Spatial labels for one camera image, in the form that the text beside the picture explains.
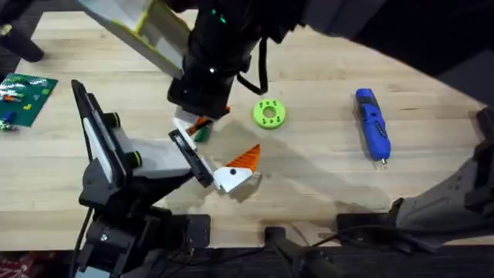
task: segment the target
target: blue screwdriver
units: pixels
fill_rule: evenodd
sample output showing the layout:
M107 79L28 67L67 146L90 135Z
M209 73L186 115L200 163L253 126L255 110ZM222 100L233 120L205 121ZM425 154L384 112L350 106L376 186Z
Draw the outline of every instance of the blue screwdriver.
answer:
M359 89L355 97L370 157L386 165L391 155L391 143L387 137L386 123L376 97L371 89Z

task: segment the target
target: cable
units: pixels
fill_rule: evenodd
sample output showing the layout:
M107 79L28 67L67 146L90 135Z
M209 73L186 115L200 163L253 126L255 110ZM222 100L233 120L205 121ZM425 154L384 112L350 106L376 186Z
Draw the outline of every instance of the cable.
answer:
M414 234L414 235L420 235L420 236L434 236L434 235L454 235L458 233L464 233L464 232L474 232L478 231L481 229L485 229L491 225L494 225L494 221L484 221L480 223L476 223L473 225L468 225L468 226L463 226L463 227L457 227L457 228L452 228L452 229L402 229L402 228L395 228L395 227L390 227L390 226L385 226L385 225L360 225L360 226L355 226L353 228L345 229L343 231L339 231L337 234L332 235L326 239L323 239L319 242L316 242L312 244L312 247L317 247L321 246L326 242L333 241L335 239L338 239L340 235L349 233L349 232L354 232L358 230L363 230L363 229L379 229L383 231L389 231L389 232L401 232L401 233L408 233L408 234Z
M266 67L266 58L268 54L268 38L262 37L259 43L259 85L258 88L254 84L250 83L242 75L237 74L237 80L245 86L247 89L251 90L253 93L262 95L268 91L268 70Z
M243 253L240 253L240 254L236 254L234 256L230 256L230 257L227 257L227 258L224 258L224 259L220 259L218 261L215 261L215 262L211 262L211 261L207 261L207 262L200 262L200 263L191 263L191 260L188 260L186 262L181 262L181 261L175 261L175 260L170 260L172 263L177 263L177 264L180 264L182 266L201 266L201 265L205 265L205 264L219 264L219 263L227 263L227 262L230 262L232 260L236 260L236 259L240 259L240 258L243 258L243 257L247 257L247 256L253 256L253 255L257 255L257 254L260 254L262 252L264 252L266 250L266 247L262 247L260 249L255 249L255 250L252 250L252 251L247 251L247 252L243 252Z
M87 224L90 222L91 215L93 214L93 209L88 208L86 212L86 218L84 219L83 225L80 227L79 235L76 240L76 247L74 247L74 253L72 259L70 260L70 268L69 268L69 278L73 278L76 275L75 267L77 257L79 256L80 245L83 242L84 233L87 229Z

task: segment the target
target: wooden table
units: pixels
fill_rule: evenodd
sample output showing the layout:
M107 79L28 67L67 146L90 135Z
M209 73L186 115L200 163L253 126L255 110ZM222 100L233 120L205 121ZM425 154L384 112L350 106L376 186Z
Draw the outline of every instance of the wooden table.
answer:
M184 17L193 22L194 14ZM83 82L105 111L117 111L130 136L167 140L171 78L82 12L45 13L33 40L46 57L22 61L17 72L59 84L32 128L0 134L0 250L72 249L85 215L77 199L88 161L70 80ZM266 225L315 242L330 233L337 213L387 211L396 198L436 185L479 142L472 121L478 103L343 39L301 29L269 45L268 69L266 97L286 105L286 123L257 127L251 109L259 97L236 83L232 113L199 147L221 164L260 142L262 180L232 195L190 181L160 202L176 213L211 215L211 246L260 245ZM359 87L374 90L387 119L393 153L386 170L363 152L353 109Z

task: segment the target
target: circuit board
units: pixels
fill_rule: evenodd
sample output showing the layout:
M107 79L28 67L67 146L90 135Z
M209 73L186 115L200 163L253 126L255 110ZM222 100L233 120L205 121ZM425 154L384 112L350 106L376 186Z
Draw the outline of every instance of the circuit board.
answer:
M0 117L11 111L16 114L13 124L31 127L46 100L57 84L57 80L37 76L10 73L0 83L0 93L21 94L16 101L0 101Z

